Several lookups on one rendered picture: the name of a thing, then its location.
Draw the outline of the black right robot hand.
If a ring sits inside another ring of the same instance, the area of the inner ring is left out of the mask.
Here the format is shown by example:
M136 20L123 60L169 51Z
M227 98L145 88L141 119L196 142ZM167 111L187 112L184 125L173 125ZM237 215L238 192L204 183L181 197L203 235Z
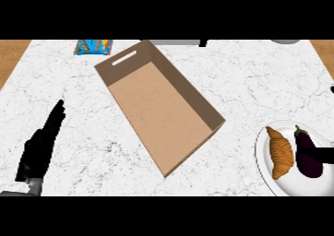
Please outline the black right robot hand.
M297 147L302 152L311 155L320 162L334 164L334 147L315 147L308 134L299 135Z

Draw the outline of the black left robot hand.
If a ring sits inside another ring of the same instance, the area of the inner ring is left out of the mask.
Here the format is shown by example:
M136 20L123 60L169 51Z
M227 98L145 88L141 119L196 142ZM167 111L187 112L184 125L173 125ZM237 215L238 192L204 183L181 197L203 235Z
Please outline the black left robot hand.
M45 127L39 129L33 137L26 142L26 150L20 161L15 181L26 182L29 179L43 179L55 147L57 137L63 128L64 100L58 101L48 116Z

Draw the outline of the golden brown croissant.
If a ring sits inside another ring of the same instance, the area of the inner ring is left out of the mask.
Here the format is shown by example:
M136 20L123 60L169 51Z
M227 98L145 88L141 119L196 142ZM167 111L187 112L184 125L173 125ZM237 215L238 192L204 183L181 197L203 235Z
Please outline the golden brown croissant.
M294 165L294 154L289 139L271 127L266 127L271 138L272 178L278 180Z

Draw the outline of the white plate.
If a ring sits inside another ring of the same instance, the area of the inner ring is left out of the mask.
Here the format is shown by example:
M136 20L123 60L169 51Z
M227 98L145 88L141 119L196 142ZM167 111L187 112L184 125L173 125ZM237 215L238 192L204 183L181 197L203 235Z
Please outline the white plate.
M308 131L318 148L333 147L331 142L306 124L294 121L275 121L269 123L269 127L289 139L293 150L297 150L294 140L296 126L300 126ZM309 178L299 171L297 165L293 165L290 172L278 180L272 178L271 137L266 128L262 129L256 139L255 156L262 177L275 195L334 196L334 164L324 165L324 175L320 178Z

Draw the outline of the brown cardboard box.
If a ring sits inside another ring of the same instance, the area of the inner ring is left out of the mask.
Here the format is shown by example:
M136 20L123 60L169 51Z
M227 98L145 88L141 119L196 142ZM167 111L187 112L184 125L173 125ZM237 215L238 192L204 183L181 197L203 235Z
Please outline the brown cardboard box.
M225 118L151 41L97 65L154 162L170 175L225 124Z

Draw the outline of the dark purple eggplant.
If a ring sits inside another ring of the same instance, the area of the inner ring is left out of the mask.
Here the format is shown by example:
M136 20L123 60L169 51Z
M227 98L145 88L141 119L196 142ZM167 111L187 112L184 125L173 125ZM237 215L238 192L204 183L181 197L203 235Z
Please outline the dark purple eggplant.
M314 144L308 131L303 130L300 126L296 126L294 139L297 146L296 161L299 171L309 178L320 178L324 175L324 163L306 153L306 150L311 148L317 148L317 146Z

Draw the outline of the blue and orange snack packet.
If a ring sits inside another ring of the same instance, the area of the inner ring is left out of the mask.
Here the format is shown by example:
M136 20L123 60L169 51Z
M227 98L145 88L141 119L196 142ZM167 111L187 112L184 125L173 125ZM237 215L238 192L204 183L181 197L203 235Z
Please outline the blue and orange snack packet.
M76 55L104 54L110 55L113 50L113 40L79 40L76 46Z

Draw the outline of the grey flat appliance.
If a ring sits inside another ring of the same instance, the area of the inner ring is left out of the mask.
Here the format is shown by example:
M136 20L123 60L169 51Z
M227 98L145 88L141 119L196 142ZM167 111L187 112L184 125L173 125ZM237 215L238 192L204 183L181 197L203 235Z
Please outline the grey flat appliance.
M150 40L156 45L198 45L201 40Z

